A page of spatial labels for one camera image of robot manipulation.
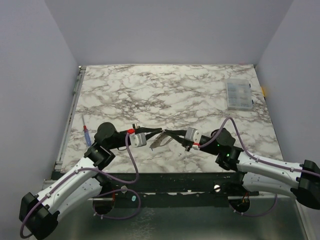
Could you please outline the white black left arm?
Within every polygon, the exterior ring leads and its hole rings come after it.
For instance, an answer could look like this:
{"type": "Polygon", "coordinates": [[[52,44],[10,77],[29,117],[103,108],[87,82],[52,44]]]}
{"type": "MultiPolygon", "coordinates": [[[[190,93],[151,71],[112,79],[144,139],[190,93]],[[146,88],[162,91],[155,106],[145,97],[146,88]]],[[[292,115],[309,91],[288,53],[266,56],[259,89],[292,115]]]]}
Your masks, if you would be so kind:
{"type": "Polygon", "coordinates": [[[147,140],[162,132],[161,128],[134,127],[117,131],[110,122],[102,123],[94,135],[93,144],[76,165],[37,194],[27,193],[21,200],[19,219],[22,222],[20,237],[26,239],[24,229],[37,240],[47,238],[58,226],[64,214],[92,197],[106,197],[111,190],[109,180],[131,185],[139,180],[139,171],[133,165],[135,178],[123,180],[104,172],[115,155],[112,149],[125,147],[139,148],[147,140]]]}

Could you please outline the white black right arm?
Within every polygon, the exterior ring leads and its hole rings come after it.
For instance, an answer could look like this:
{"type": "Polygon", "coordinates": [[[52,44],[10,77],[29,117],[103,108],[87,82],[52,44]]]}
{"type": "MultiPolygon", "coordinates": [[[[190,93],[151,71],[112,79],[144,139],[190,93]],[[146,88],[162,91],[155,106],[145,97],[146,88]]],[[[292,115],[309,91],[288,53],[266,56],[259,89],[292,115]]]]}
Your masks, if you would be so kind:
{"type": "Polygon", "coordinates": [[[296,199],[305,207],[320,208],[320,168],[311,160],[303,163],[278,161],[235,146],[235,138],[225,129],[205,136],[195,128],[164,130],[186,151],[199,150],[216,156],[224,170],[239,172],[241,178],[230,182],[229,189],[240,196],[244,192],[268,192],[296,199]]]}

